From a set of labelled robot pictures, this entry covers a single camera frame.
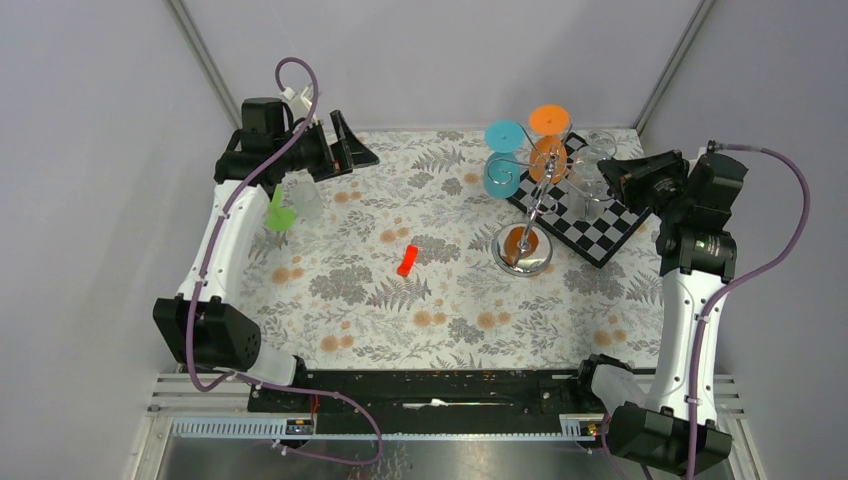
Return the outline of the green wine glass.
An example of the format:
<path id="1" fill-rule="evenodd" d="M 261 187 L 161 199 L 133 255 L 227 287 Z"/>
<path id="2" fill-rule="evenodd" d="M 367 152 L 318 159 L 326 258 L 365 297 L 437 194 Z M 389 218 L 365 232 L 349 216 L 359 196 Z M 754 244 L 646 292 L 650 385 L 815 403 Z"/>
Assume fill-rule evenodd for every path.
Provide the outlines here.
<path id="1" fill-rule="evenodd" d="M 272 194 L 265 218 L 265 226 L 272 232 L 286 232 L 297 219 L 297 214 L 293 209 L 282 205 L 283 198 L 282 185 L 278 184 Z"/>

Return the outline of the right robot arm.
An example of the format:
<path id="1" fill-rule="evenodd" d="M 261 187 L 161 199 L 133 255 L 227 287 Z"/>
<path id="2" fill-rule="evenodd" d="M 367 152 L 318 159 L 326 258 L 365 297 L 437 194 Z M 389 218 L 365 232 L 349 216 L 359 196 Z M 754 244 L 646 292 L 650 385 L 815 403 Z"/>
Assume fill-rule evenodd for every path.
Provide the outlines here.
<path id="1" fill-rule="evenodd" d="M 663 327 L 648 391 L 623 362 L 593 354 L 580 365 L 573 396 L 583 410 L 605 408 L 609 453 L 691 479 L 723 462 L 732 446 L 717 427 L 713 369 L 724 297 L 736 273 L 736 242 L 725 226 L 748 170 L 714 151 L 695 163 L 669 151 L 601 160 L 597 168 L 619 203 L 660 220 Z"/>

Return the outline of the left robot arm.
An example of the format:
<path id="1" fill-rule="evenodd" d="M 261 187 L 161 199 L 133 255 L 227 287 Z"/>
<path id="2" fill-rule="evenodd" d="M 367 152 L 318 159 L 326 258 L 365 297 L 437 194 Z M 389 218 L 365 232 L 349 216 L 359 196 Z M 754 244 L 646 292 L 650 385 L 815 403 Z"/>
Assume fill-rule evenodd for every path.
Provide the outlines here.
<path id="1" fill-rule="evenodd" d="M 253 236 L 287 173 L 305 170 L 321 182 L 380 160 L 339 110 L 329 114 L 335 142 L 321 122 L 279 98 L 249 98 L 241 115 L 215 164 L 213 206 L 192 267 L 174 296 L 156 300 L 152 317 L 177 362 L 273 384 L 272 398 L 296 411 L 310 397 L 308 381 L 296 375 L 302 360 L 271 346 L 235 306 Z"/>

